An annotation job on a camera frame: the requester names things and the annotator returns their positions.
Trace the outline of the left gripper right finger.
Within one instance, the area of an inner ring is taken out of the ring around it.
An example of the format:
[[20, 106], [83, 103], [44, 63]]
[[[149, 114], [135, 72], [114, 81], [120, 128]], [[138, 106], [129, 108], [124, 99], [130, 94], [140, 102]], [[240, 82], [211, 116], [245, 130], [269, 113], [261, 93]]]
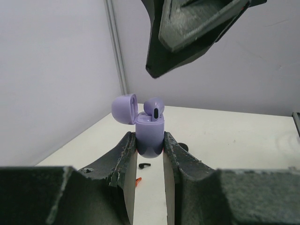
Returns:
[[212, 169], [164, 134], [169, 225], [297, 225], [300, 172]]

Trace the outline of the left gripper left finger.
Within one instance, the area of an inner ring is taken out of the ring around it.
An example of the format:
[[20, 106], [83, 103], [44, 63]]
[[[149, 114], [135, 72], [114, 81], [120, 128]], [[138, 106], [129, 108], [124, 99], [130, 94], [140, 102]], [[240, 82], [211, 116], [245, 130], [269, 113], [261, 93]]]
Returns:
[[137, 166], [136, 138], [127, 132], [93, 163], [2, 167], [3, 225], [131, 225]]

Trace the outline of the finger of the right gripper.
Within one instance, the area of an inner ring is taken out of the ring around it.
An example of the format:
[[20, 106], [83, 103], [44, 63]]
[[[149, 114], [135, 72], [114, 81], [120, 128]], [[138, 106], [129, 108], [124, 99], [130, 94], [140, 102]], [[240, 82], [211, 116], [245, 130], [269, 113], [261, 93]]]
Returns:
[[146, 71], [154, 79], [202, 57], [264, 0], [144, 0], [150, 19]]

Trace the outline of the purple charging case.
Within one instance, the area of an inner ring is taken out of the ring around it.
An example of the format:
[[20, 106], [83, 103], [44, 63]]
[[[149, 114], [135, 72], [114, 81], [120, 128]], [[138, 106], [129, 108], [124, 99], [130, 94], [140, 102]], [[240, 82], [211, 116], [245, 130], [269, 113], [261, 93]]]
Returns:
[[112, 116], [122, 124], [135, 125], [136, 149], [144, 158], [156, 158], [163, 151], [165, 119], [157, 121], [138, 112], [136, 94], [119, 96], [112, 102]]

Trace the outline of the purple earbud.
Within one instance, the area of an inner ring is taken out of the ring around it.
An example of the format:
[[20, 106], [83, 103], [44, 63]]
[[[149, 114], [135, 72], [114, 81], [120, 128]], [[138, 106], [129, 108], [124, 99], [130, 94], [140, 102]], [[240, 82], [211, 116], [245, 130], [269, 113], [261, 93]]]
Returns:
[[151, 121], [157, 121], [163, 115], [165, 104], [161, 98], [153, 97], [144, 102], [143, 109], [151, 117]]

